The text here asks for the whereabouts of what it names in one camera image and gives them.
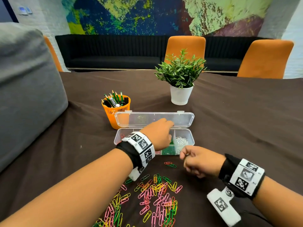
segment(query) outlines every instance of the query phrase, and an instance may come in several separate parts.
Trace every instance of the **brown tablecloth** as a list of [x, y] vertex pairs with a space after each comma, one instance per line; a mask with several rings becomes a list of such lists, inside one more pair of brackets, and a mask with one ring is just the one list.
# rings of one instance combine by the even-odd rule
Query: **brown tablecloth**
[[[114, 148], [116, 130], [110, 126], [101, 99], [122, 91], [131, 97], [131, 110], [193, 112], [189, 127], [197, 146], [246, 158], [266, 174], [303, 194], [303, 80], [237, 78], [210, 73], [195, 81], [189, 102], [170, 102], [169, 84], [153, 71], [61, 73], [69, 99], [67, 110], [0, 174], [0, 220], [84, 165]], [[165, 166], [172, 161], [177, 168]], [[225, 226], [207, 200], [218, 179], [197, 179], [182, 168], [178, 156], [156, 156], [142, 174], [159, 173], [183, 189], [174, 226]], [[149, 226], [139, 215], [142, 208], [128, 184], [130, 201], [122, 205], [123, 224]], [[235, 198], [234, 208], [258, 212], [248, 199]], [[261, 219], [242, 215], [243, 226], [268, 226]]]

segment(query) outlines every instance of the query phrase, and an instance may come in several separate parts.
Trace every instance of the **cable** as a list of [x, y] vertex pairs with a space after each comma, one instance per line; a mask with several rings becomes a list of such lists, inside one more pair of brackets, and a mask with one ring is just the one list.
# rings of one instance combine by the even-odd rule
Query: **cable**
[[266, 218], [260, 216], [259, 214], [252, 213], [252, 212], [249, 212], [249, 211], [246, 211], [246, 210], [244, 210], [243, 212], [240, 212], [240, 214], [241, 214], [241, 213], [248, 213], [248, 214], [254, 215], [254, 216], [259, 217], [259, 218], [261, 218], [262, 220], [266, 221], [268, 224], [272, 225]]

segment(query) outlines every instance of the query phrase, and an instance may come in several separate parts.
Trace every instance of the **box lid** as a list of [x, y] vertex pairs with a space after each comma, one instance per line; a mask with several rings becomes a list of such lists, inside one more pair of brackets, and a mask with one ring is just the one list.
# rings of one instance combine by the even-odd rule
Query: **box lid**
[[174, 122], [174, 127], [189, 127], [195, 115], [191, 112], [133, 112], [126, 110], [116, 112], [115, 118], [120, 127], [145, 127], [161, 118], [166, 118]]

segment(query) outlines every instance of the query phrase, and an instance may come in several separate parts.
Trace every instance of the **orange mesh pencil cup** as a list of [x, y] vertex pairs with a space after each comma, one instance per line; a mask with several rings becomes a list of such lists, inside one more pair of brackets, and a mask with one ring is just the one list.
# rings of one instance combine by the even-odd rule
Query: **orange mesh pencil cup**
[[118, 130], [120, 127], [118, 126], [117, 122], [116, 122], [116, 118], [115, 118], [115, 113], [118, 111], [126, 111], [129, 110], [130, 108], [130, 104], [131, 104], [131, 98], [129, 98], [128, 96], [123, 95], [123, 99], [127, 97], [128, 98], [128, 104], [122, 106], [122, 107], [107, 107], [105, 105], [102, 106], [105, 110], [105, 113], [108, 117], [109, 122], [111, 123], [111, 126], [113, 129]]

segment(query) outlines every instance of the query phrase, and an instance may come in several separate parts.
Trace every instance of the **hand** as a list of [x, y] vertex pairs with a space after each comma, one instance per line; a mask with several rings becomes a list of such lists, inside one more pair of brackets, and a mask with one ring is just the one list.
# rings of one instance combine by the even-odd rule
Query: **hand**
[[172, 136], [169, 134], [169, 130], [172, 128], [174, 123], [167, 121], [165, 118], [161, 118], [156, 122], [152, 122], [143, 129], [141, 133], [145, 134], [154, 145], [154, 150], [159, 151], [168, 147]]
[[187, 172], [203, 178], [206, 175], [218, 177], [226, 158], [200, 146], [185, 146], [180, 152], [180, 159], [184, 160]]

